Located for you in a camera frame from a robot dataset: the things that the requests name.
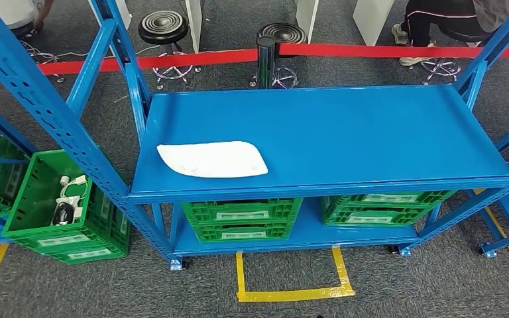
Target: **stool seat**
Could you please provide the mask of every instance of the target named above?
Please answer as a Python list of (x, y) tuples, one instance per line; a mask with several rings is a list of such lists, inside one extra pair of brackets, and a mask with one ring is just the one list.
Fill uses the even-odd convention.
[(290, 23), (270, 23), (258, 31), (257, 38), (269, 36), (280, 43), (307, 43), (308, 38), (302, 28)]
[(139, 36), (147, 43), (165, 45), (176, 43), (188, 33), (188, 22), (174, 11), (148, 14), (139, 23)]
[(462, 30), (451, 30), (444, 26), (440, 26), (439, 29), (440, 32), (449, 36), (450, 38), (467, 43), (483, 42), (492, 34), (483, 30), (480, 26), (472, 26), (467, 30), (467, 33)]

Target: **white sneaker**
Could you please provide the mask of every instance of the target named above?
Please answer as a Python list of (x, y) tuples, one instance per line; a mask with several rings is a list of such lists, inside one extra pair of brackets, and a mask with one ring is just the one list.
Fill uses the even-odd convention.
[(395, 44), (407, 45), (409, 43), (409, 36), (407, 32), (401, 29), (400, 24), (396, 24), (391, 28), (391, 33), (395, 37)]
[[(428, 44), (429, 48), (433, 48), (435, 45), (434, 43)], [(413, 66), (414, 64), (430, 60), (431, 58), (400, 58), (399, 64), (403, 66)]]

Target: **shelf caster wheel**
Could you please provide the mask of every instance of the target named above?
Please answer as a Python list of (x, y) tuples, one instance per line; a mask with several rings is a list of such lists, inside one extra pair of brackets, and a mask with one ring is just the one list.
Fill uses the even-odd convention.
[(182, 260), (182, 258), (170, 260), (170, 270), (181, 271), (187, 270), (190, 267), (190, 262)]
[(489, 251), (484, 251), (483, 250), (483, 247), (488, 245), (488, 243), (483, 243), (481, 244), (479, 247), (481, 248), (481, 254), (483, 254), (484, 257), (486, 258), (495, 258), (496, 257), (496, 251), (495, 250), (489, 250)]
[(387, 250), (389, 253), (393, 255), (400, 255), (400, 256), (411, 256), (411, 251), (407, 249), (399, 249), (398, 245), (388, 245)]

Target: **chrome stanchion post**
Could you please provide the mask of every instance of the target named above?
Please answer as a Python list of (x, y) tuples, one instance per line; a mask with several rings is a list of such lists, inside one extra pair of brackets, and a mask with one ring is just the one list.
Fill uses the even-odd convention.
[(278, 43), (269, 36), (263, 36), (256, 40), (256, 45), (258, 47), (258, 71), (256, 73), (258, 88), (272, 88)]

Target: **white cloth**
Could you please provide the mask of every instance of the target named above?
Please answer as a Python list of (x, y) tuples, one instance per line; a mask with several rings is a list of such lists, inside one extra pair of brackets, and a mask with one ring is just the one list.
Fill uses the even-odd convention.
[(45, 0), (0, 0), (0, 17), (9, 29), (23, 27), (38, 17)]

